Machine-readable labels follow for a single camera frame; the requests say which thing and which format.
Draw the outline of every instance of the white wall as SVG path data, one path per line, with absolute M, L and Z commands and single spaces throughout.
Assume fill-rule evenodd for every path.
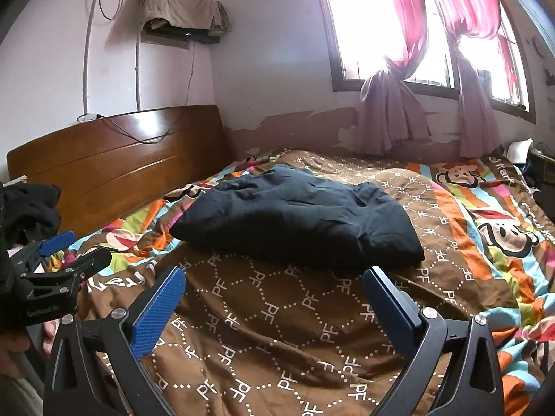
M 31 0 L 0 45 L 0 180 L 6 153 L 75 123 L 83 113 L 83 51 L 92 0 Z M 109 16 L 117 0 L 102 0 Z M 136 111 L 137 0 L 114 22 L 96 8 L 89 60 L 89 111 Z M 142 109 L 185 103 L 191 51 L 141 44 Z M 198 44 L 188 104 L 213 104 L 210 50 Z
M 352 129 L 342 127 L 329 111 L 353 107 L 359 93 L 332 92 L 320 1 L 218 1 L 231 14 L 234 31 L 212 51 L 214 90 L 224 125 L 231 130 L 235 154 L 244 156 L 285 146 L 324 147 L 312 142 L 312 138 L 323 135 L 321 129 L 329 132 L 329 127 L 321 126 L 323 123 L 336 124 L 333 139 L 326 138 L 329 147 L 342 144 L 352 148 Z M 539 37 L 518 3 L 515 0 L 506 3 L 523 41 Z M 542 63 L 532 45 L 525 44 L 524 49 L 531 69 L 537 124 L 496 112 L 501 138 L 508 144 L 531 136 L 555 147 L 555 106 L 548 101 L 548 92 L 555 99 L 555 87 L 548 91 Z M 553 58 L 546 65 L 555 73 Z M 451 156 L 458 150 L 455 144 L 460 132 L 457 101 L 428 96 L 418 99 L 427 112 L 432 141 L 445 146 L 436 152 Z M 325 118 L 318 123 L 320 114 L 326 111 Z M 305 114 L 299 115 L 298 124 L 295 118 L 281 116 L 301 112 Z M 345 111 L 338 112 L 338 117 L 345 117 Z M 303 136 L 297 135 L 299 130 L 305 131 Z M 415 161 L 424 158 L 415 150 L 410 154 Z

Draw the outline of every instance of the power outlet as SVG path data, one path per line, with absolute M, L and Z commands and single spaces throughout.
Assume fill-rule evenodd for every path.
M 77 123 L 90 122 L 92 120 L 100 119 L 98 114 L 83 114 L 77 118 Z

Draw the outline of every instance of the pink curtain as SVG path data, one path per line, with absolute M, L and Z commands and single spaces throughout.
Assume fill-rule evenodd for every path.
M 426 54 L 428 28 L 424 0 L 392 0 L 392 3 L 404 37 L 403 48 L 396 57 L 391 54 L 385 57 L 387 67 L 362 86 L 357 108 L 359 153 L 383 155 L 404 140 L 429 137 L 424 111 L 403 82 L 414 74 Z
M 500 145 L 499 129 L 478 74 L 459 51 L 461 36 L 493 38 L 501 26 L 499 0 L 436 0 L 459 69 L 461 156 L 476 158 Z
M 499 42 L 499 54 L 503 58 L 503 63 L 505 65 L 505 74 L 507 75 L 509 95 L 511 96 L 511 99 L 513 99 L 514 88 L 517 85 L 518 78 L 516 66 L 514 65 L 513 55 L 511 54 L 511 47 L 509 46 L 509 41 L 507 40 L 507 38 L 501 34 L 497 35 L 497 41 Z

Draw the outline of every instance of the wooden headboard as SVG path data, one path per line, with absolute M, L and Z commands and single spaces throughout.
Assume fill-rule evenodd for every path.
M 62 189 L 60 230 L 81 237 L 217 173 L 232 158 L 217 106 L 201 105 L 76 124 L 15 148 L 7 160 L 12 179 L 27 175 L 30 183 Z

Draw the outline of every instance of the dark blue cloth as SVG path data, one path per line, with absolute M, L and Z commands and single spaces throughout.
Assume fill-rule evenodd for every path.
M 334 269 L 424 260 L 407 213 L 378 186 L 349 186 L 284 164 L 215 186 L 170 234 L 216 250 Z
M 53 184 L 16 183 L 4 188 L 0 198 L 4 199 L 3 227 L 8 249 L 16 243 L 26 245 L 56 235 L 61 222 L 55 210 L 60 193 Z

